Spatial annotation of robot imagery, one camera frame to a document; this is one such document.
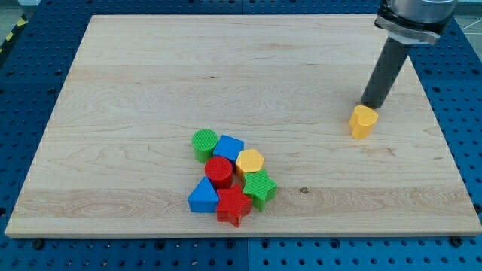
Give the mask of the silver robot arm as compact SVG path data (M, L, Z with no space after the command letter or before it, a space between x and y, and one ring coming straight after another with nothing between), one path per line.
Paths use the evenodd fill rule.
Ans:
M387 39L377 60L361 103L380 108L411 48L435 45L453 18L456 0L381 0L374 25L387 31Z

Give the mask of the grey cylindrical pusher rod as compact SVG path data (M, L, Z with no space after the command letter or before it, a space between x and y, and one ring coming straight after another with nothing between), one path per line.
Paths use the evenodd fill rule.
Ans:
M411 46L388 37L379 55L368 84L361 96L361 103L369 108L380 108L398 77Z

